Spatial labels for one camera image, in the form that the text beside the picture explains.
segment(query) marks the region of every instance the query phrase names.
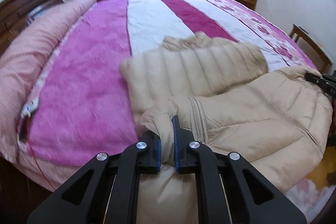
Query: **beige puffer jacket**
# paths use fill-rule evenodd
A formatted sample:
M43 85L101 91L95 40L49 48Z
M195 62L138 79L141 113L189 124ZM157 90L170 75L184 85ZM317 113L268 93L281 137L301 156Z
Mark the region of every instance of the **beige puffer jacket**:
M173 60L169 68L165 60ZM196 140L217 153L240 153L283 193L318 165L332 107L304 74L319 73L308 67L266 73L265 64L257 47L228 43L146 52L121 65L135 117L146 110L137 134L151 130L162 143L160 174L141 177L138 223L197 223L194 176L174 168L174 115Z

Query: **metal bolt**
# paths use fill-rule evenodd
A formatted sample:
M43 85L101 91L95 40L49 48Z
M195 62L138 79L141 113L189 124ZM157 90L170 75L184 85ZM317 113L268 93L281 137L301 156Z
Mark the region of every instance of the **metal bolt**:
M97 160L106 160L107 159L107 154L106 153L99 153L97 155Z
M233 152L230 154L230 159L232 160L239 160L240 159L240 155L236 152Z
M191 143L189 144L189 146L190 146L191 148L199 148L200 143L199 143L199 142L191 142Z
M147 144L145 142L138 142L136 146L139 149L145 149L147 147Z

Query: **bed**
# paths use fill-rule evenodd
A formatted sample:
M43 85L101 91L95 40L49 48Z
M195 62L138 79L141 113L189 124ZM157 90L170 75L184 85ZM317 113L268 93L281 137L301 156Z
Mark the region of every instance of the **bed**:
M39 61L38 74L28 85L28 100L40 99L29 134L22 132L23 121L16 117L15 133L9 136L13 147L0 146L4 158L50 191L95 154L120 153L138 140L118 64L158 48L165 35L184 38L204 32L251 42L260 47L270 71L295 65L315 68L283 31L234 0L73 2L75 7L63 4L69 5L66 20L50 12L60 9L55 5L62 0L0 4L0 70L22 51L17 41L26 43L24 36L34 28L38 31L31 35L41 32L45 39L40 25L48 25L47 37L54 41L49 52L44 49L45 62Z

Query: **jacket zipper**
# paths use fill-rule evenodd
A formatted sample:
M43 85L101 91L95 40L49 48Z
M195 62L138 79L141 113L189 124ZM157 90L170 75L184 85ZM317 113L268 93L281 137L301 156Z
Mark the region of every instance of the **jacket zipper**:
M278 109L276 109L269 101L267 101L265 99L265 97L263 97L263 95L255 88L251 87L250 85L246 85L246 87L248 89L250 89L255 95L257 95L260 99L262 99L267 105L270 106L271 109L273 109L277 114L279 114L281 117L283 117L285 120L287 120L288 122L298 126L300 129L302 129L302 131L304 131L306 133L306 136L308 136L310 138L310 140L318 147L320 153L322 153L322 150L320 148L320 146L318 145L318 142L315 140L315 138L311 135L311 133L305 129L302 125L300 125L299 123L295 122L294 120L290 119L289 117L287 117L285 114L283 114L281 111L279 111Z
M192 129L194 128L197 134L197 141L207 144L207 130L204 120L204 111L199 102L194 97L188 97L191 108L192 116L194 120L192 121Z

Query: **wooden headboard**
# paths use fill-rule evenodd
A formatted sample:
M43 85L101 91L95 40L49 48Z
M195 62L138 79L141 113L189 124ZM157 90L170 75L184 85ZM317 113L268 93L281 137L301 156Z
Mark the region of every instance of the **wooden headboard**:
M36 18L62 0L4 0L0 3L0 56Z

